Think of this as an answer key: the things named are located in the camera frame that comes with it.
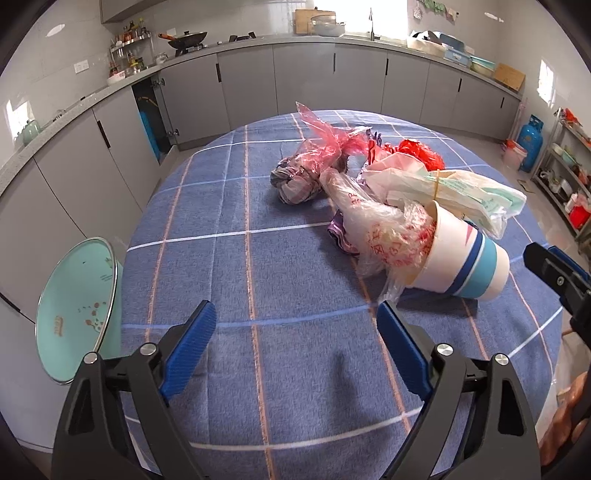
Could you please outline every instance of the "tablecloth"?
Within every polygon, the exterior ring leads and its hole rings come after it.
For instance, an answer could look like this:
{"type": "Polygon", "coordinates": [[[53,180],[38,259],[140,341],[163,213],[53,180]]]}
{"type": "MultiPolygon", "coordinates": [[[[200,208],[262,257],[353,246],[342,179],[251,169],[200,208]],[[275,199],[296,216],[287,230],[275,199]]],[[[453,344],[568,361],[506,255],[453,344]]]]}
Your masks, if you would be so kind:
{"type": "MultiPolygon", "coordinates": [[[[448,168],[508,184],[474,153],[430,129],[372,113],[317,113],[338,127],[370,126],[393,144],[419,139],[448,168]]],[[[421,408],[376,331],[384,275],[356,275],[354,260],[326,231],[333,209],[324,194],[284,205],[269,184],[269,172],[306,136],[311,132],[294,114],[213,141],[162,184],[126,256],[125,353],[158,341],[202,299],[217,308],[212,340],[171,402],[213,480],[378,479],[421,408]]],[[[362,163],[351,158],[349,173],[355,176],[362,163]]],[[[524,267],[522,253],[532,241],[545,244],[526,207],[499,241],[511,272],[496,300],[407,290],[399,308],[435,342],[466,356],[507,353],[536,419],[557,360],[561,315],[558,298],[524,267]]],[[[467,405],[439,469],[454,457],[467,405]]],[[[126,415],[145,451],[129,405],[126,415]]]]}

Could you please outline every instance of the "blue gas tank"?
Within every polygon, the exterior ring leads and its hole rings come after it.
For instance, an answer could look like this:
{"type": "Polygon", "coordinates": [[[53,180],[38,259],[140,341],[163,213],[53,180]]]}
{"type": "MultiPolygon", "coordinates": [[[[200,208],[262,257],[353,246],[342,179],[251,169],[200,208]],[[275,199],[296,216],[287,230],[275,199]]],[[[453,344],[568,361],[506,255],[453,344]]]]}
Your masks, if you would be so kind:
{"type": "Polygon", "coordinates": [[[530,172],[542,148],[542,128],[544,122],[535,115],[530,117],[530,123],[524,125],[517,139],[517,143],[527,150],[527,157],[521,163],[520,170],[530,172]]]}

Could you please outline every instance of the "red container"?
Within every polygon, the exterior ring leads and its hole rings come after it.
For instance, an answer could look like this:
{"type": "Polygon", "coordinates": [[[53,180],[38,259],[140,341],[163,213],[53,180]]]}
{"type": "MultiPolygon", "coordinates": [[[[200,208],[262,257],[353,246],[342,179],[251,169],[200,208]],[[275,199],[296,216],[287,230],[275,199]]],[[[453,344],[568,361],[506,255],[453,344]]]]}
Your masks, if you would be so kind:
{"type": "Polygon", "coordinates": [[[591,213],[580,205],[575,206],[573,211],[569,214],[570,222],[577,230],[579,230],[587,222],[587,220],[589,220],[589,217],[591,217],[591,213]]]}

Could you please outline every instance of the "blue stripe on cup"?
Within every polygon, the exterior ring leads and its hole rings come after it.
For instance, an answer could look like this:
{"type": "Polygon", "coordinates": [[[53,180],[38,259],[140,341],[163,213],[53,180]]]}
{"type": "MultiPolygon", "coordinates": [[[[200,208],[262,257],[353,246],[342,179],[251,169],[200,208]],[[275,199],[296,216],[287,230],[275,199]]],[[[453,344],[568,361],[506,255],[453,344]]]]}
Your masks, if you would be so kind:
{"type": "Polygon", "coordinates": [[[462,265],[460,271],[456,275],[456,278],[453,280],[450,287],[446,290],[446,294],[455,295],[457,291],[462,288],[464,283],[466,283],[466,279],[468,278],[468,275],[470,275],[472,267],[474,267],[474,264],[478,259],[478,254],[480,253],[483,238],[484,235],[482,235],[482,233],[477,230],[476,240],[474,240],[472,249],[470,250],[470,253],[468,254],[468,257],[466,258],[466,261],[462,265]]]}
{"type": "Polygon", "coordinates": [[[496,262],[496,245],[491,239],[485,238],[484,249],[476,268],[457,295],[465,299],[482,297],[495,276],[496,262]]]}

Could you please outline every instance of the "table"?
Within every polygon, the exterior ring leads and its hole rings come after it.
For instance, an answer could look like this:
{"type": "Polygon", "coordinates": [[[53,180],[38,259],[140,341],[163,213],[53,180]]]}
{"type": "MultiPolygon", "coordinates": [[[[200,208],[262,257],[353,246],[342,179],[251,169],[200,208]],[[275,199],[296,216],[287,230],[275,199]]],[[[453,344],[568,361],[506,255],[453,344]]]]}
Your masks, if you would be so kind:
{"type": "MultiPolygon", "coordinates": [[[[386,142],[418,138],[448,168],[507,184],[474,153],[430,129],[372,113],[318,114],[338,127],[372,126],[386,142]]],[[[125,353],[158,341],[202,299],[217,307],[208,349],[171,402],[213,480],[378,479],[421,408],[375,328],[385,276],[356,275],[326,231],[333,210],[325,196],[284,205],[269,184],[269,172],[305,136],[311,133],[296,114],[213,141],[163,183],[127,253],[125,353]]],[[[351,175],[362,162],[350,159],[351,175]]],[[[499,241],[511,274],[496,300],[407,290],[399,308],[435,342],[466,356],[509,354],[536,419],[558,356],[561,310],[523,265],[531,241],[545,244],[526,207],[499,241]]],[[[467,405],[459,417],[466,418],[467,405]]],[[[145,449],[135,412],[127,406],[126,413],[145,449]]],[[[454,425],[440,468],[452,461],[462,431],[463,424],[454,425]]]]}

